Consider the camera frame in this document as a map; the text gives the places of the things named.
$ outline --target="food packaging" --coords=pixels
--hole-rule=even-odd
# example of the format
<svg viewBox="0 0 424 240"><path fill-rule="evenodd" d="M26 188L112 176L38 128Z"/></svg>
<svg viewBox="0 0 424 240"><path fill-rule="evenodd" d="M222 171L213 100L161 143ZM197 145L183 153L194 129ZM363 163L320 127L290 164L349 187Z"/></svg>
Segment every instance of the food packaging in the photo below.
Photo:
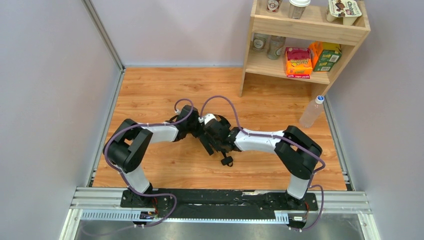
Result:
<svg viewBox="0 0 424 240"><path fill-rule="evenodd" d="M314 72L329 72L342 56L338 43L316 41L309 45Z"/></svg>
<svg viewBox="0 0 424 240"><path fill-rule="evenodd" d="M343 25L351 26L360 16L362 12L356 1L328 0L327 21L333 22L337 18L343 18Z"/></svg>
<svg viewBox="0 0 424 240"><path fill-rule="evenodd" d="M310 79L312 70L311 51L309 48L285 48L285 74L287 77Z"/></svg>
<svg viewBox="0 0 424 240"><path fill-rule="evenodd" d="M281 2L282 0L268 0L268 3L266 4L266 10L272 14L278 13Z"/></svg>
<svg viewBox="0 0 424 240"><path fill-rule="evenodd" d="M311 0L289 0L289 2L288 17L291 19L301 19L302 14L311 3Z"/></svg>

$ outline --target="wooden floor panel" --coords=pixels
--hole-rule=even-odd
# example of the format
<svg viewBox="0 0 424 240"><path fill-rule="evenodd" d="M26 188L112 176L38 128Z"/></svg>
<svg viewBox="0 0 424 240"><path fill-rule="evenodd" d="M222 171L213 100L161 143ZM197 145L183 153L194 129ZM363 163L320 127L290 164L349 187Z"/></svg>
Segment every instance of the wooden floor panel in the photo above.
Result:
<svg viewBox="0 0 424 240"><path fill-rule="evenodd" d="M310 101L307 82L247 74L243 97L238 97L241 68L127 68L111 120L108 137L126 118L136 122L160 123L174 115L180 98L191 99L195 107L213 95L230 98L244 128L256 131L284 130L299 126ZM206 113L226 117L234 126L233 112L223 99L214 99ZM327 167L314 178L325 190L346 190L329 126L323 113L311 128L301 128L323 149ZM199 140L188 135L179 142L151 144L143 158L145 175L155 188L203 189L286 189L290 173L280 159L265 152L232 152L234 166L222 166L222 155L209 156ZM125 187L103 156L94 187Z"/></svg>

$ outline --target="robotic arm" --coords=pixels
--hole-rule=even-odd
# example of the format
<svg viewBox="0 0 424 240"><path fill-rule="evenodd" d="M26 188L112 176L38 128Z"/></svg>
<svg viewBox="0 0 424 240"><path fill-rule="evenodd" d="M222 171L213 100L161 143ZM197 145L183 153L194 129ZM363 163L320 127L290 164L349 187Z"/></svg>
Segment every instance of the robotic arm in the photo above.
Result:
<svg viewBox="0 0 424 240"><path fill-rule="evenodd" d="M167 123L179 121L190 113L191 106L186 105L181 112ZM138 124L126 119L114 133ZM198 138L209 155L215 151L223 154L221 163L232 166L233 158L226 154L231 151L261 151L276 154L291 173L290 184L285 193L287 203L293 207L303 203L312 172L317 160L300 149L279 139L285 137L306 148L318 157L321 147L295 126L286 130L262 132L243 129L249 134L267 134L274 137L261 137L245 134L238 127L230 129L231 125L223 116L206 114L199 116L199 111L193 108L186 120L175 125L135 127L117 136L108 149L108 159L125 175L128 183L138 192L147 193L152 185L147 180L143 168L140 167L143 156L149 144L158 142L177 142L187 134Z"/></svg>

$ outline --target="cable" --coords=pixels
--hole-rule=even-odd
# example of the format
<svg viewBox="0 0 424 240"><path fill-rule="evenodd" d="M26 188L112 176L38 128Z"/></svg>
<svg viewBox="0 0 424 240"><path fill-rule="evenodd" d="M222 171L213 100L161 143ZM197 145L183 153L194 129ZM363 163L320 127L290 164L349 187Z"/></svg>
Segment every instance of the cable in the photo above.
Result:
<svg viewBox="0 0 424 240"><path fill-rule="evenodd" d="M106 160L106 163L107 163L107 165L109 165L109 167L111 167L112 169L114 169L114 170L116 170L116 171L118 171L119 172L119 174L120 174L120 176L122 177L122 179L123 179L123 181L125 182L125 184L127 185L127 188L129 188L131 191L133 191L135 194L137 194L137 195L139 195L139 196L142 196L142 197L162 197L162 196L170 196L172 199L174 199L174 203L173 203L173 206L172 206L172 209L164 216L164 217L162 217L162 219L160 219L159 221L156 221L156 222L154 222L154 223L151 223L151 224L147 224L147 225L144 225L144 224L142 224L142 225L136 225L136 226L138 226L138 227L153 227L153 226L156 226L156 225L158 225L158 224L160 224L160 223L162 223L163 221L165 221L167 218L169 218L169 216L174 212L174 210L175 210L175 208L176 208L176 206L177 206L177 197L174 195L174 194L172 194L172 193L158 193L158 194L145 194L145 193L142 193L142 192L139 192L139 191L137 191L137 190L135 190L131 185L130 185L130 183L128 182L128 180L125 178L125 175L124 175L124 173L121 171L121 169L120 168L118 168L118 167L116 167L110 160L109 160L109 158L108 158L108 152L109 152L109 147L111 146L111 144L112 144L112 142L119 136L119 135L121 135L121 134L123 134L123 133L125 133L126 131L128 131L128 130L131 130L131 129L134 129L134 128L138 128L138 127L155 127L155 126L172 126L172 125L177 125L177 124L179 124L179 123L181 123L181 122L183 122L183 121L185 121L191 114L192 114L192 112L193 112L193 109L194 109L194 107L195 107L195 105L194 105L194 103L193 103L193 101L191 101L190 99L188 99L188 98L181 98L181 99L179 99L178 101L176 101L175 102L175 105L174 105L174 110L177 112L177 104L179 103L179 102L181 102L181 101L188 101L190 104L191 104L191 108L190 108L190 111L188 112L188 114L185 116L185 117L183 117L181 120L178 120L178 121L176 121L176 122L164 122L164 123L152 123L152 124L150 124L150 123L139 123L139 124L135 124L135 125L132 125L132 126L129 126L129 127L126 127L126 128L124 128L124 129L122 129L122 130L120 130L119 132L117 132L116 134L114 134L110 139L109 139L109 141L107 141L107 143L106 143L106 146L104 147L104 151L103 151L103 154L104 154L104 160ZM88 235L88 236L90 236L90 237L102 237L102 236L107 236L107 235L113 235L113 234L115 234L115 233L117 233L117 232L120 232L120 231L123 231L123 230L127 230L127 229L131 229L131 228L134 228L134 225L131 225L131 226L126 226L126 227L123 227L123 228L120 228L120 229L118 229L118 230L115 230L115 231L112 231L112 232L107 232L107 233L102 233L102 234L91 234L91 233L88 233L88 232L86 232L85 230L84 230L84 228L81 228L81 232L83 232L84 234L86 234L86 235Z"/></svg>
<svg viewBox="0 0 424 240"><path fill-rule="evenodd" d="M316 187L321 189L321 207L319 208L318 216L316 217L315 221L310 226L302 228L302 229L294 228L296 231L299 231L299 232L302 231L303 232L303 231L307 231L307 230L313 228L318 223L318 220L321 218L321 215L323 214L323 210L324 210L324 188L323 188L323 186L321 186L319 184L315 184L315 185L312 185L308 188L313 189L313 188L316 188Z"/></svg>
<svg viewBox="0 0 424 240"><path fill-rule="evenodd" d="M274 138L281 139L281 140L283 140L283 141L285 141L285 142L287 142L287 143L289 143L289 144L291 144L291 145L293 145L293 146L296 146L298 149L300 149L300 150L304 151L305 153L309 154L311 157L313 157L314 159L316 159L317 161L319 161L319 162L322 164L322 166L320 166L320 167L318 167L317 169L315 169L315 170L313 170L313 171L312 171L312 176L310 177L310 180L309 180L309 183L308 183L308 186L309 186L308 188L316 188L316 187L321 188L321 197L322 197L322 199L321 199L321 208L320 208L320 210L319 210L318 217L316 218L316 220L315 220L315 221L314 221L314 222L313 222L313 223L312 223L309 227L303 228L303 229L302 229L302 231L308 230L308 229L312 228L313 226L315 226L315 225L317 224L318 220L320 219L321 214L323 213L323 209L324 209L324 189L323 189L323 187L322 187L321 185L319 185L319 184L316 184L316 185L311 186L311 183L312 183L312 179L314 178L315 173L316 173L316 172L318 172L318 171L320 171L320 170L322 170L322 169L324 169L324 168L326 167L326 163L325 163L325 162L324 162L324 161L323 161L323 160L322 160L319 156L315 155L313 152L311 152L311 151L307 150L306 148L304 148L304 147L300 146L299 144L295 143L294 141L292 141L292 140L290 140L290 139L288 139L288 138L286 138L286 137L278 136L278 135L263 134L263 133L249 133L249 132L245 131L245 130L242 128L242 126L240 125L240 122L239 122L239 116L237 115L236 107L235 107L235 106L234 106L234 104L231 102L231 100L230 100L230 99L228 99L228 98L227 98L227 97L225 97L225 96L222 96L222 95L215 95L215 96L211 96L211 97L209 97L209 98L208 98L208 99L207 99L207 100L203 103L203 106L201 107L200 117L202 117L202 116L203 116L203 110L205 109L206 104L207 104L210 100L215 99L215 98L225 99L225 100L229 103L229 105L230 105L230 106L231 106L231 108L232 108L232 111L234 112L235 122L237 123L238 129L240 129L240 132L242 132L242 133L244 133L244 134L246 134L246 135L248 135L248 136L265 137L265 138L273 138L273 139L274 139Z"/></svg>

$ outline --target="black mounting base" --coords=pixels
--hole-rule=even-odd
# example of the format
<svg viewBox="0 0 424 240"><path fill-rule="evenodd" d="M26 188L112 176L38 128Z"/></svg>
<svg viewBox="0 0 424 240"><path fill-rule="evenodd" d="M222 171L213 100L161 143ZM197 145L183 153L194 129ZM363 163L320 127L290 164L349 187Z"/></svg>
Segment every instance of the black mounting base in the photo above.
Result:
<svg viewBox="0 0 424 240"><path fill-rule="evenodd" d="M264 192L254 190L212 190L212 189L153 189L151 194L172 193L177 197L177 207L172 218L190 219L275 219L274 211L306 211L303 203L291 207L286 202L284 192ZM140 196L130 190L122 194L120 206L123 208L150 208L151 201L140 201ZM168 196L157 197L158 216L165 216L172 208L174 200ZM304 201L310 211L317 211L314 193L306 193Z"/></svg>

